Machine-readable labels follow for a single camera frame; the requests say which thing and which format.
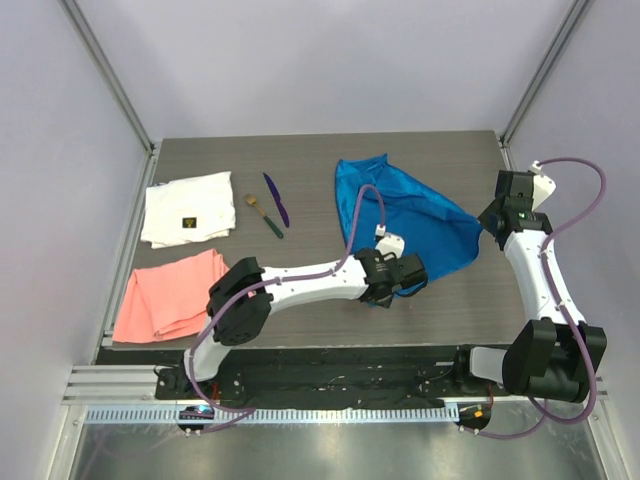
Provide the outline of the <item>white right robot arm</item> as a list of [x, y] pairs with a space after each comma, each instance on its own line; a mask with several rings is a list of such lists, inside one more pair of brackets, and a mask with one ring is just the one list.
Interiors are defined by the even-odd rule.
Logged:
[[451, 380], [462, 394], [496, 384], [511, 395], [579, 403], [590, 393], [607, 338], [586, 323], [559, 269], [556, 230], [538, 209], [554, 189], [537, 168], [502, 170], [493, 201], [478, 217], [514, 271], [526, 324], [506, 348], [458, 349]]

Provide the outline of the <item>blue cloth napkin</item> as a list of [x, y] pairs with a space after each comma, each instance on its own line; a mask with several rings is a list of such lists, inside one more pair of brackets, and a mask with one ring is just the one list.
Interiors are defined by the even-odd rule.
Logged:
[[429, 279], [438, 280], [472, 264], [479, 254], [482, 227], [452, 200], [390, 164], [383, 154], [337, 163], [335, 199], [345, 239], [355, 232], [352, 252], [376, 245], [380, 222], [405, 241], [406, 253], [417, 253]]

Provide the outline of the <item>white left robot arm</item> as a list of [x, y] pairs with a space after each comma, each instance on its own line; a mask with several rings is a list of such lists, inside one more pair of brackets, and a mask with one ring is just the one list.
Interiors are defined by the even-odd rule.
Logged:
[[269, 317], [284, 309], [328, 300], [388, 308], [397, 293], [427, 283], [416, 253], [364, 248], [336, 261], [292, 268], [262, 267], [256, 258], [244, 258], [209, 289], [207, 320], [185, 351], [178, 386], [190, 398], [205, 397], [231, 349], [254, 340]]

